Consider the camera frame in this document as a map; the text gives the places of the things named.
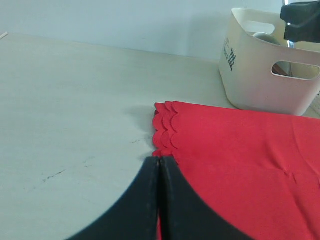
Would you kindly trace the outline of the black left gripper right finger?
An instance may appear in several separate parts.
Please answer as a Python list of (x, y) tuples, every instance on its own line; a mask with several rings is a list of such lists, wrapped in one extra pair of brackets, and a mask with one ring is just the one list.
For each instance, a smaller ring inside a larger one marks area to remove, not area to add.
[(161, 240), (250, 240), (195, 192), (172, 157), (159, 159), (158, 219)]

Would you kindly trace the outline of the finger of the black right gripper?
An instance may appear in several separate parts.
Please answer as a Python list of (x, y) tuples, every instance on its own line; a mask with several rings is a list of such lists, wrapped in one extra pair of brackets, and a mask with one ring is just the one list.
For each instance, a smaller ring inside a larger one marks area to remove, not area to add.
[(284, 39), (293, 43), (320, 42), (320, 25), (319, 24), (289, 24), (285, 27)]
[(320, 16), (319, 1), (294, 2), (281, 8), (280, 18), (290, 25), (302, 25)]

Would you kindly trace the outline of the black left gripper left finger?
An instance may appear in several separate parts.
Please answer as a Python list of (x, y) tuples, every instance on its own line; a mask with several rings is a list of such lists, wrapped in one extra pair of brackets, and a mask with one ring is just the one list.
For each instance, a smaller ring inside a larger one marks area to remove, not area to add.
[(123, 195), (70, 240), (155, 240), (158, 224), (159, 158), (147, 157)]

